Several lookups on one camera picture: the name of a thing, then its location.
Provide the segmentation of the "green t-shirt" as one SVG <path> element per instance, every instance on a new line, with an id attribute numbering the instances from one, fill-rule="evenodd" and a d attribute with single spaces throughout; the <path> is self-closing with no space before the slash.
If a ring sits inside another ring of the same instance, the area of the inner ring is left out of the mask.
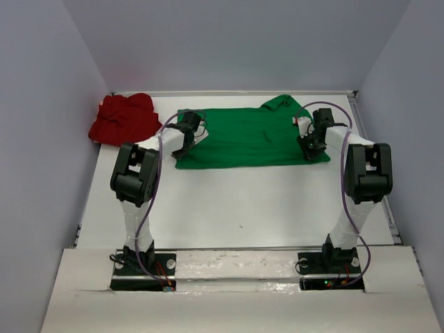
<path id="1" fill-rule="evenodd" d="M 271 167 L 329 162 L 327 153 L 306 161 L 293 125 L 297 112 L 307 110 L 287 94 L 258 108 L 208 108 L 204 110 L 208 136 L 176 162 L 180 170 Z"/>

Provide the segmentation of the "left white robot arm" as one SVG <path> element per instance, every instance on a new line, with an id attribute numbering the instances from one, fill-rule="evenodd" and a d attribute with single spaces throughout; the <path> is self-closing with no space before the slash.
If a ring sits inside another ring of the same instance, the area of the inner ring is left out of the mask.
<path id="1" fill-rule="evenodd" d="M 121 145 L 110 179 L 123 210 L 126 240 L 113 260 L 148 273 L 155 263 L 155 246 L 148 215 L 160 186 L 164 158 L 181 160 L 208 135 L 203 111 L 185 110 L 167 119 L 153 137 Z"/>

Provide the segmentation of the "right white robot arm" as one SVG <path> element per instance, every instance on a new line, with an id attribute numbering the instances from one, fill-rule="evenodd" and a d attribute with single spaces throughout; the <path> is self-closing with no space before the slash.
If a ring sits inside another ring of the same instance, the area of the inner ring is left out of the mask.
<path id="1" fill-rule="evenodd" d="M 352 123 L 334 120 L 331 108 L 319 108 L 310 117 L 295 116 L 297 138 L 304 159 L 320 157 L 328 147 L 340 152 L 343 210 L 319 252 L 300 253 L 300 271 L 330 274 L 340 268 L 359 268 L 357 244 L 368 216 L 393 189 L 391 147 L 356 135 Z"/>

